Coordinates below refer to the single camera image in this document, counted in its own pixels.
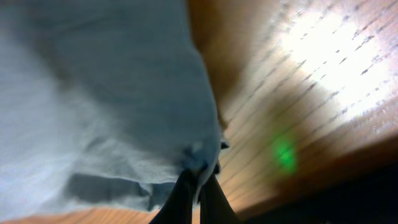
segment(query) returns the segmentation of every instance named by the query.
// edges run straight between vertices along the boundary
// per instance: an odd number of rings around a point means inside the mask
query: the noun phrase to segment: light blue fabric
[[[210,176],[216,108],[183,0],[0,2],[0,221],[153,211]]]

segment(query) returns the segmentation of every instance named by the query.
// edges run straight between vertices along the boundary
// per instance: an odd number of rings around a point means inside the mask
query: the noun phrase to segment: wooden surface
[[[397,0],[191,0],[190,12],[232,145],[219,183],[241,218],[396,158],[362,147],[398,134]],[[294,169],[278,159],[281,139]],[[9,223],[154,215],[97,209]]]

